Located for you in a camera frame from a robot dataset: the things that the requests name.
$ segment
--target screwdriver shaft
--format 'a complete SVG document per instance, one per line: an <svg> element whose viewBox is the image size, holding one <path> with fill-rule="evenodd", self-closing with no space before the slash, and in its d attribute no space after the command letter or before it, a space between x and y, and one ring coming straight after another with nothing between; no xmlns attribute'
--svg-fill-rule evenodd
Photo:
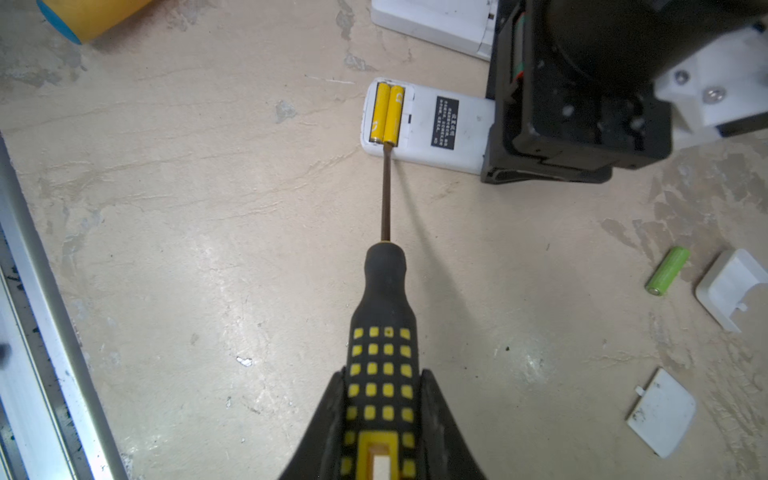
<svg viewBox="0 0 768 480"><path fill-rule="evenodd" d="M390 184L392 179L392 144L384 143L384 181L382 186L382 242L389 242Z"/></svg>

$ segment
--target green battery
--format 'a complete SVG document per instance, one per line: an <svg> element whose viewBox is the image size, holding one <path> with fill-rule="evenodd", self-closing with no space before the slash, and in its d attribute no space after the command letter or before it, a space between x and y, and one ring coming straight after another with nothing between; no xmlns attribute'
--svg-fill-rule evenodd
<svg viewBox="0 0 768 480"><path fill-rule="evenodd" d="M682 270L690 257L690 250L683 247L672 247L656 273L648 280L645 290L651 295L661 296L667 292L672 280Z"/></svg>

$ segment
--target table surface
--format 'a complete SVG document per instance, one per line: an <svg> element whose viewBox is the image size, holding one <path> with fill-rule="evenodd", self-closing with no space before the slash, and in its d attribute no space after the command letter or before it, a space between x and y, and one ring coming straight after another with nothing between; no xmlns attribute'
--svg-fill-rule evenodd
<svg viewBox="0 0 768 480"><path fill-rule="evenodd" d="M0 130L132 478L278 476L377 241L366 88L483 95L486 62L367 8L159 0L78 47L0 4ZM762 131L602 185L395 165L421 363L489 478L768 475L765 286L736 335L693 294L728 247L768 265L767 157ZM648 295L675 244L689 263ZM698 407L664 460L625 424L658 367Z"/></svg>

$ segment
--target black cylinder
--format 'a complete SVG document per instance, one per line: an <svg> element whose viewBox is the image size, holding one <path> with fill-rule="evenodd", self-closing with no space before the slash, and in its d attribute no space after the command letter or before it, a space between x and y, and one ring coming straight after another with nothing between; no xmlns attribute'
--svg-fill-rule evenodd
<svg viewBox="0 0 768 480"><path fill-rule="evenodd" d="M546 22L577 75L634 91L765 14L768 0L551 0Z"/></svg>

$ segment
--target yellow battery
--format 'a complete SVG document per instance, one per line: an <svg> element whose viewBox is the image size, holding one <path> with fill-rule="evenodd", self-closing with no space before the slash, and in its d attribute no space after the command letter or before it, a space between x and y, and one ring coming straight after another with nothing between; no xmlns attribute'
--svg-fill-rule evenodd
<svg viewBox="0 0 768 480"><path fill-rule="evenodd" d="M400 118L402 116L402 103L405 96L405 88L399 85L393 86L389 93L389 106L386 111L386 125L384 127L384 142L395 147L397 147L397 140L400 136Z"/></svg>
<svg viewBox="0 0 768 480"><path fill-rule="evenodd" d="M381 144L384 142L384 126L386 125L387 107L389 106L390 86L384 82L376 89L376 102L373 104L373 122L371 122L371 141Z"/></svg>

